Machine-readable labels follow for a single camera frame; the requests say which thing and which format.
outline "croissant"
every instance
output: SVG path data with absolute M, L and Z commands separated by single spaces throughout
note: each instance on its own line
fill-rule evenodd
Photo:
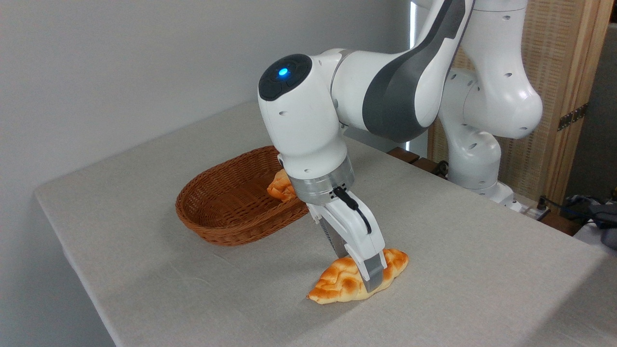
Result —
M 366 292 L 364 282 L 358 267 L 350 257 L 336 259 L 327 268 L 315 288 L 307 298 L 318 304 L 329 304 L 337 301 L 346 303 L 352 300 L 368 299 L 378 291 L 384 290 L 392 284 L 395 277 L 400 275 L 409 263 L 409 257 L 398 249 L 384 249 L 387 268 L 384 269 L 384 278 L 381 285 L 371 293 Z
M 280 170 L 274 176 L 274 180 L 267 188 L 268 194 L 286 203 L 296 197 L 296 191 L 289 181 L 285 169 Z

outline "metal hinge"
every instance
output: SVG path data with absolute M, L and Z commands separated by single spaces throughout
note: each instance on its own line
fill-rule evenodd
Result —
M 559 118 L 559 126 L 557 127 L 557 131 L 563 130 L 570 126 L 572 123 L 576 123 L 579 119 L 585 117 L 585 112 L 587 112 L 587 106 L 589 103 L 577 108 L 576 110 L 570 112 L 569 114 L 564 115 Z

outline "wicker basket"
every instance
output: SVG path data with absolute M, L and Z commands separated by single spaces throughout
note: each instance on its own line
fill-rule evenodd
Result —
M 282 203 L 266 188 L 281 166 L 274 146 L 254 149 L 200 173 L 180 192 L 176 213 L 189 229 L 216 245 L 257 241 L 299 219 L 300 199 Z

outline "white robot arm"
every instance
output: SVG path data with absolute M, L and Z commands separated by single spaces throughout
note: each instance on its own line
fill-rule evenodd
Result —
M 341 128 L 397 142 L 434 121 L 447 72 L 473 0 L 435 0 L 418 44 L 398 54 L 331 49 L 294 54 L 259 81 L 259 106 L 279 160 L 340 256 L 354 259 L 367 291 L 387 267 L 385 242 L 369 208 L 350 188 L 354 172 Z
M 516 211 L 512 189 L 497 181 L 501 149 L 493 135 L 525 137 L 542 116 L 521 61 L 526 6 L 527 0 L 476 0 L 462 40 L 476 71 L 450 71 L 439 109 L 448 179 Z

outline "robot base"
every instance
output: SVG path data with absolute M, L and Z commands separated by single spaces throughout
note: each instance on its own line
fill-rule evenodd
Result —
M 494 185 L 483 189 L 470 189 L 470 191 L 489 198 L 496 203 L 503 205 L 516 212 L 521 212 L 522 205 L 514 198 L 514 192 L 509 186 L 504 185 L 501 182 L 497 182 Z

